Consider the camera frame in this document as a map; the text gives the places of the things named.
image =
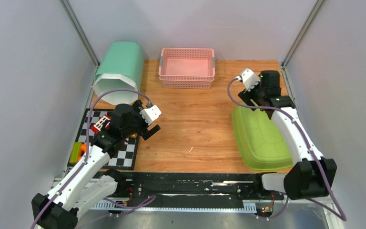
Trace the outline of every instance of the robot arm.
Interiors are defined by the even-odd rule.
[[[140,100],[133,105],[117,105],[110,120],[103,123],[100,131],[94,135],[87,161],[83,156],[64,179],[45,196],[38,193],[33,198],[31,205],[36,218],[50,198],[57,194],[39,219],[38,225],[44,229],[73,229],[78,219],[97,202],[113,193],[123,192],[126,177],[113,169],[106,171],[95,184],[84,188],[102,166],[115,156],[126,138],[137,134],[147,140],[160,130],[159,125],[151,130],[148,130],[148,127],[161,113],[157,106],[144,109]],[[69,184],[59,192],[68,180]]]
[[[280,111],[265,110],[268,117],[280,130],[291,152],[294,167],[288,174],[261,174],[259,176],[262,185],[260,189],[283,192],[290,199],[327,196],[329,193],[324,185],[322,174],[310,151],[313,150],[319,159],[319,163],[325,171],[325,176],[330,186],[335,177],[336,163],[333,159],[326,159],[313,144],[299,121],[297,110],[291,98],[289,96],[281,96],[280,74],[277,71],[262,71],[258,77],[252,70],[245,69],[241,73],[240,78],[245,89],[238,95],[247,105],[254,106],[254,103],[256,103],[259,106],[280,108],[293,117],[293,120],[290,120]],[[296,121],[300,125],[311,148],[306,147],[301,133],[293,121]]]

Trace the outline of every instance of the checkerboard mat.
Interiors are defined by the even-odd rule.
[[[83,120],[79,129],[79,133],[76,136],[76,142],[85,143],[86,136],[89,136],[89,141],[93,140],[94,132],[89,128],[89,132],[87,131],[88,118],[87,113],[89,109],[86,109],[85,115],[83,116]],[[92,127],[103,115],[110,116],[110,109],[94,109],[91,117],[91,126]],[[124,146],[119,150],[119,152],[110,159],[109,163],[107,163],[103,168],[114,168],[114,169],[134,169],[135,166],[135,156],[137,155],[138,148],[138,140],[139,138],[130,137],[127,138]]]

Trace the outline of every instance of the purple cable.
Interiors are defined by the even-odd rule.
[[[332,212],[335,216],[337,216],[337,217],[339,217],[339,218],[342,218],[342,216],[341,216],[339,213],[335,212],[335,211],[334,211],[333,209],[331,209],[330,207],[328,207],[328,206],[326,206],[326,205],[324,205],[324,204],[322,204],[322,203],[320,203],[320,202],[318,202],[318,201],[316,201],[316,200],[314,200],[314,199],[311,199],[311,198],[307,198],[307,200],[309,200],[309,201],[311,201],[312,203],[315,203],[315,204],[317,204],[317,205],[319,205],[319,206],[321,206],[321,207],[323,207],[323,208],[326,208],[328,211]]]
[[[127,89],[127,88],[123,88],[123,89],[114,89],[114,90],[110,90],[107,91],[105,93],[103,93],[102,95],[100,95],[96,101],[93,103],[93,105],[91,106],[90,110],[89,110],[89,114],[88,114],[88,120],[87,120],[87,126],[91,126],[91,116],[92,116],[92,112],[94,107],[96,106],[96,104],[103,98],[103,96],[110,94],[112,92],[119,92],[119,91],[125,91],[125,92],[132,92],[132,93],[136,93],[138,95],[141,95],[142,97],[144,97],[147,101],[148,104],[151,104],[151,101],[149,100],[149,98],[141,92],[138,92],[136,90],[133,89]],[[89,138],[86,138],[86,153],[85,153],[85,162],[88,161],[88,156],[89,156]],[[64,185],[58,189],[58,192],[61,193],[66,187],[67,185],[76,177],[76,175],[82,170],[82,168],[85,166],[84,163],[81,164],[81,166],[79,166],[79,168],[71,175],[71,177],[64,183]],[[52,198],[47,202],[47,204],[41,209],[41,211],[39,212],[39,214],[37,215],[36,219],[34,219],[30,229],[34,229],[34,227],[37,225],[37,222],[39,221],[39,219],[41,218],[41,216],[43,215],[43,213],[45,212],[45,210],[48,208],[48,206],[55,200],[55,198],[57,198],[57,194],[55,194],[54,196],[52,196]]]
[[[233,78],[229,84],[228,84],[228,87],[227,87],[227,92],[228,92],[228,96],[229,98],[232,100],[232,102],[236,103],[238,106],[241,106],[241,107],[245,107],[245,108],[251,108],[251,109],[264,109],[264,110],[274,110],[274,111],[279,111],[281,113],[283,113],[285,116],[287,116],[290,120],[292,120],[292,122],[294,123],[294,125],[296,126],[296,128],[298,129],[299,133],[301,134],[302,136],[302,139],[304,140],[305,142],[305,145],[306,147],[309,149],[311,149],[311,145],[309,144],[309,141],[308,141],[308,138],[306,137],[305,133],[303,132],[301,126],[295,121],[295,119],[287,112],[283,111],[282,109],[280,108],[276,108],[276,107],[272,107],[272,106],[248,106],[248,105],[244,105],[244,104],[241,104],[240,102],[236,101],[232,95],[231,95],[231,91],[230,91],[230,88],[231,88],[231,84],[235,81],[237,81],[238,79],[237,78]],[[335,195],[333,194],[333,191],[332,189],[330,188],[330,184],[329,184],[329,181],[327,180],[326,178],[326,174],[325,174],[325,171],[323,170],[323,167],[321,165],[321,163],[319,162],[319,159],[316,157],[314,151],[311,149],[309,150],[309,153],[312,155],[312,157],[314,158],[316,164],[318,165],[318,168],[319,168],[319,171],[322,175],[322,178],[323,178],[323,182],[325,183],[325,186],[326,186],[326,189],[327,191],[329,192],[329,195],[330,195],[330,198],[332,198],[333,200],[333,203],[335,204],[337,210],[339,211],[340,214],[337,214],[334,210],[330,209],[330,211],[332,213],[334,213],[336,216],[338,216],[341,220],[343,221],[346,221],[347,220],[347,217],[344,213],[344,211],[342,210],[342,208],[340,207],[340,204],[339,202],[337,201]]]
[[[125,216],[125,215],[128,215],[128,214],[131,214],[131,213],[133,213],[135,210],[137,210],[137,209],[139,209],[139,208],[142,208],[142,207],[145,207],[145,206],[147,206],[147,205],[149,205],[150,203],[152,203],[154,200],[156,199],[156,196],[151,196],[151,197],[149,197],[148,199],[146,199],[146,200],[144,200],[143,202],[141,202],[139,205],[137,205],[136,207],[127,207],[127,206],[124,206],[124,205],[120,205],[120,204],[118,204],[118,203],[116,203],[115,201],[113,201],[113,200],[111,200],[111,199],[109,199],[109,198],[104,198],[104,200],[107,200],[107,201],[109,201],[109,202],[111,202],[111,203],[113,203],[114,205],[116,205],[116,206],[118,206],[118,207],[120,207],[120,208],[128,208],[128,209],[131,209],[131,210],[129,210],[129,211],[127,211],[127,212],[123,212],[123,213],[120,213],[120,214],[106,214],[106,215],[103,215],[103,216],[99,216],[99,217],[97,217],[97,218],[95,218],[95,219],[93,219],[92,221],[90,221],[90,222],[88,222],[88,223],[86,223],[86,224],[84,224],[84,225],[82,225],[82,226],[80,226],[80,227],[77,227],[76,229],[81,229],[81,228],[84,228],[84,227],[86,227],[86,226],[88,226],[89,224],[92,224],[92,223],[94,223],[94,222],[96,222],[96,221],[98,221],[98,220],[101,220],[101,219],[104,219],[104,218],[106,218],[106,217],[111,217],[111,216],[118,216],[118,217],[120,217],[120,216]]]

